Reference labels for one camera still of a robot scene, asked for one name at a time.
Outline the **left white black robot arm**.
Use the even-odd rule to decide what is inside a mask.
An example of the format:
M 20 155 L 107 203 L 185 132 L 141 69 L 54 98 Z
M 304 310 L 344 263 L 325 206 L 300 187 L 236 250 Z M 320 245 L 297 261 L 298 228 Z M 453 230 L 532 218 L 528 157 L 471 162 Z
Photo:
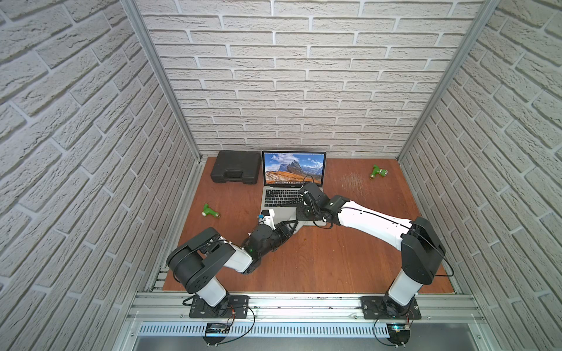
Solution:
M 172 251 L 166 265 L 189 294 L 209 307 L 222 309 L 227 306 L 230 294 L 216 278 L 221 269 L 253 273 L 265 256 L 279 249 L 301 228 L 295 219 L 272 226 L 261 222 L 241 246 L 223 238 L 213 227 L 206 228 Z

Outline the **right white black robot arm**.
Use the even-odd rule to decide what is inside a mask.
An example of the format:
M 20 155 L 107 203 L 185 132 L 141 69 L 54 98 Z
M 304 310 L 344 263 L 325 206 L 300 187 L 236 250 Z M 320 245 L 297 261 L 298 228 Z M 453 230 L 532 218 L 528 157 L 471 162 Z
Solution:
M 340 195 L 330 198 L 311 182 L 304 184 L 298 194 L 298 220 L 325 222 L 328 228 L 353 228 L 401 252 L 400 272 L 385 292 L 381 309 L 385 317 L 406 316 L 416 294 L 422 286 L 433 283 L 446 261 L 446 250 L 430 222 L 421 216 L 411 221 L 382 214 Z

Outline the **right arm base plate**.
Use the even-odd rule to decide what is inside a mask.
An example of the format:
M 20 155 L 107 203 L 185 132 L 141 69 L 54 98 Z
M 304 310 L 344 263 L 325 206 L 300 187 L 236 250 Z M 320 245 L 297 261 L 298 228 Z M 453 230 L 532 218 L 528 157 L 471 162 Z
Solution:
M 386 296 L 362 296 L 359 298 L 366 320 L 421 320 L 422 315 L 415 297 L 405 306 Z

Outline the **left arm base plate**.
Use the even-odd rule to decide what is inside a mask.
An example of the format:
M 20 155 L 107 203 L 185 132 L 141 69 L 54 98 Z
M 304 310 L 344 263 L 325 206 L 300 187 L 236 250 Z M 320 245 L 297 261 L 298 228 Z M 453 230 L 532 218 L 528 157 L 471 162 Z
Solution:
M 189 317 L 192 319 L 245 319 L 248 313 L 248 295 L 227 295 L 216 307 L 211 307 L 201 297 L 191 300 Z

